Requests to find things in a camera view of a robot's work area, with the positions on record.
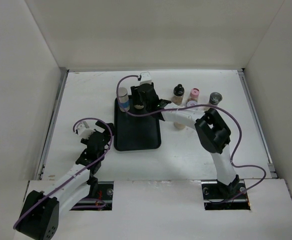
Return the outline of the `silver cap blue label bottle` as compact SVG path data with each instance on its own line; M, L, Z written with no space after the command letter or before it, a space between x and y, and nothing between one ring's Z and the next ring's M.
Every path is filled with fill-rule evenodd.
M119 108L122 112L130 110L128 91L125 87L118 88Z

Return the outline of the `black cap spice bottle front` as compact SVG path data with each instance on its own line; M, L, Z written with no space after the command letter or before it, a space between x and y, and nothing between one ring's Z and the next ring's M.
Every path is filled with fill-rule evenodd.
M134 108L137 110L141 110L144 108L144 106L143 105L134 105Z

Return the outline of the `black cap spice bottle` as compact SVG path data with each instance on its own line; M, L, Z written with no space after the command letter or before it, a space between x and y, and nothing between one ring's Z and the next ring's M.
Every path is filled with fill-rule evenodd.
M143 105L134 105L134 108L137 110L141 110L144 108L144 106Z
M172 97L172 102L175 103L176 105L181 105L183 102L183 97L184 97L184 87L182 84L178 84L174 89L173 89L173 97Z

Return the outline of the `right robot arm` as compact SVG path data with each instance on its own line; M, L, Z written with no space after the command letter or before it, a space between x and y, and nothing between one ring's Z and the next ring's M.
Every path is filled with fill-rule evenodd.
M217 173L218 192L224 198L231 197L238 187L239 176L231 164L229 149L231 131L217 110L207 111L178 105L156 94L153 84L131 87L133 103L142 105L155 119L177 122L196 130L202 147L213 159Z

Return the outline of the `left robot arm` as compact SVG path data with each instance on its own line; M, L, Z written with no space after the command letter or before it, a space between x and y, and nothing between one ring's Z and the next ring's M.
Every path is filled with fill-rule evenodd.
M109 151L114 125L96 119L91 129L85 121L74 128L86 146L71 169L58 181L42 191L31 191L24 202L13 229L33 240L50 240L55 235L60 218L70 210L100 210L107 206L98 193L98 179L94 176Z

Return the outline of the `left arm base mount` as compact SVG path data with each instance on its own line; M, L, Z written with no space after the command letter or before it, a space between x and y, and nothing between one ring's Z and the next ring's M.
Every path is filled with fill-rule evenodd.
M113 181L99 181L91 176L87 181L90 191L72 207L72 211L111 211L114 196Z

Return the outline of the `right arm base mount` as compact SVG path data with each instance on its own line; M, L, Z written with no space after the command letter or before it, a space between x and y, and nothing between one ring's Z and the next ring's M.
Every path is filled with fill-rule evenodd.
M204 208L207 211L250 210L246 185L236 176L230 185L217 180L201 182Z

